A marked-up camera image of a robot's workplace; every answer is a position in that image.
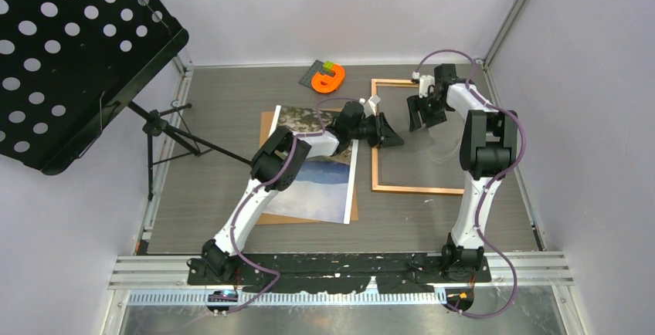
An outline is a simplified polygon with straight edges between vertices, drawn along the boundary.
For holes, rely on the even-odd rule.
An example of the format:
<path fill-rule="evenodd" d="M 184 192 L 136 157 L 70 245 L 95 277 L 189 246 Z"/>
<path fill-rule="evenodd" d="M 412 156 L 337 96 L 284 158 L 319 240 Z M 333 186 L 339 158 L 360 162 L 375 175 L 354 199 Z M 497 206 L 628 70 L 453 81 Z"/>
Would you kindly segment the transparent acrylic sheet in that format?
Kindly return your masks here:
<path fill-rule="evenodd" d="M 459 163 L 463 119 L 447 112 L 445 122 L 411 131 L 406 99 L 417 93 L 418 89 L 408 84 L 376 86 L 379 110 L 404 140 L 402 146 L 378 150 L 377 183 L 386 188 L 439 188 L 442 193 L 453 193 L 464 188 Z"/>

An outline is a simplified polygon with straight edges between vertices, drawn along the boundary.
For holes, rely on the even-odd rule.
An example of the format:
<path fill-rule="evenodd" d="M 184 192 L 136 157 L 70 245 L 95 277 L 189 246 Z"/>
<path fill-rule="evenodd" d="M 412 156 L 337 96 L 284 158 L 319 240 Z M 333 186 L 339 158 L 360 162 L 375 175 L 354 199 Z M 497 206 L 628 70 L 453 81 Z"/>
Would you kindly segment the wooden picture frame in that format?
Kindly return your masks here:
<path fill-rule="evenodd" d="M 378 94 L 380 87 L 417 89 L 418 85 L 411 80 L 396 79 L 372 79 L 371 94 Z M 396 194 L 418 194 L 418 195 L 448 195 L 461 196 L 464 193 L 463 188 L 437 188 L 437 187 L 413 187 L 413 186 L 393 186 L 384 185 L 379 182 L 379 149 L 371 149 L 371 172 L 372 172 L 372 191 Z"/>

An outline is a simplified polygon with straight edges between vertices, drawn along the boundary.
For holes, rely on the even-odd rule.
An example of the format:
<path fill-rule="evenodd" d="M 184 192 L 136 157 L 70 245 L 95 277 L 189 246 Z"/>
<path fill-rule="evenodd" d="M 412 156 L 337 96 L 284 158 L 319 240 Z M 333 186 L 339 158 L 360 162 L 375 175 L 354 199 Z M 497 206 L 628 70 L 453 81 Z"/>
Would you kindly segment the landscape photo print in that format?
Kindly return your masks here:
<path fill-rule="evenodd" d="M 358 147 L 354 141 L 334 161 L 306 161 L 293 184 L 270 202 L 257 224 L 348 224 L 359 220 L 355 190 Z"/>

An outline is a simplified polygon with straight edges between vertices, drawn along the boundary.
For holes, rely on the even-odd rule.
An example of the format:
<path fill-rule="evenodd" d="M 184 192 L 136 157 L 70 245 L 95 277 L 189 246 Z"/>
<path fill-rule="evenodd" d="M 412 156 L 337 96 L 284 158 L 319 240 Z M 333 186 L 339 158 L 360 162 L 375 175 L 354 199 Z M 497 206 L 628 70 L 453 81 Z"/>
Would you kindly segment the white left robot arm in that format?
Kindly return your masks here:
<path fill-rule="evenodd" d="M 383 113 L 375 111 L 377 97 L 347 100 L 329 124 L 316 109 L 321 125 L 313 132 L 279 126 L 269 135 L 250 162 L 246 190 L 224 226 L 202 246 L 201 260 L 219 284 L 235 277 L 238 257 L 266 206 L 295 181 L 308 158 L 332 157 L 345 151 L 353 140 L 366 140 L 372 148 L 397 147 L 404 140 L 391 128 Z"/>

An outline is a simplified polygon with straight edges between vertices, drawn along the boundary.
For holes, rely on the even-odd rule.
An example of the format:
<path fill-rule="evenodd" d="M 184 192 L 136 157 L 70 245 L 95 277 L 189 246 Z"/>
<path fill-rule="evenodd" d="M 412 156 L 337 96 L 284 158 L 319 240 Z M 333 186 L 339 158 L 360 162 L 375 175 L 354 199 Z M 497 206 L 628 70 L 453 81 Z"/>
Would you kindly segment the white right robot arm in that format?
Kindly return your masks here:
<path fill-rule="evenodd" d="M 458 113 L 464 128 L 459 162 L 465 175 L 463 198 L 453 229 L 442 247 L 439 274 L 460 281 L 483 267 L 484 231 L 490 207 L 507 170 L 518 155 L 518 128 L 470 81 L 458 77 L 453 64 L 438 65 L 433 74 L 412 73 L 418 93 L 409 96 L 411 131 L 434 127 Z"/>

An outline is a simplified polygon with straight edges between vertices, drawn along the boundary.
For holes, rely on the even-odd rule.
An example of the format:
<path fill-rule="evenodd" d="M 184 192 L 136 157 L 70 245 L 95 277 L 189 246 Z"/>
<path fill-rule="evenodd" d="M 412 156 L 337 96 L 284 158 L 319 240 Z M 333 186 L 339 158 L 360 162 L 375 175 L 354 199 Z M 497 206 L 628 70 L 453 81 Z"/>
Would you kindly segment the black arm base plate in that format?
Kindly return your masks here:
<path fill-rule="evenodd" d="M 240 257 L 227 261 L 226 272 L 216 275 L 200 258 L 188 259 L 191 286 L 227 285 L 246 293 L 363 292 L 374 282 L 381 293 L 427 293 L 434 284 L 488 283 L 491 274 L 484 262 L 470 268 L 443 268 L 436 253 L 249 254 L 250 266 Z"/>

